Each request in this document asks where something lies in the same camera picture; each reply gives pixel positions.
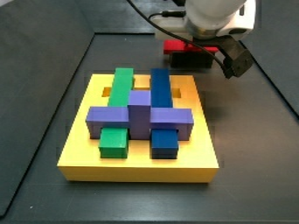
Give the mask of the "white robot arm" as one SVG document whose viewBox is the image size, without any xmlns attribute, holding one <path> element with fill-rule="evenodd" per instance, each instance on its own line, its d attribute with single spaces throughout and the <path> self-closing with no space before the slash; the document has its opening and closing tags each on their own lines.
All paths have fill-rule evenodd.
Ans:
<svg viewBox="0 0 299 224">
<path fill-rule="evenodd" d="M 153 16 L 150 21 L 178 37 L 241 40 L 253 30 L 256 0 L 185 0 L 182 17 Z"/>
</svg>

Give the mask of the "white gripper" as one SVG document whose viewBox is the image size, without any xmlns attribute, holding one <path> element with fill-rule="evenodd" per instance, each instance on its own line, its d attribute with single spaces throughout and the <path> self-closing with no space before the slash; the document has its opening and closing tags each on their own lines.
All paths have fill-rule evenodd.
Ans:
<svg viewBox="0 0 299 224">
<path fill-rule="evenodd" d="M 230 36 L 242 39 L 253 30 L 256 0 L 185 0 L 182 17 L 153 16 L 153 23 L 185 39 Z"/>
</svg>

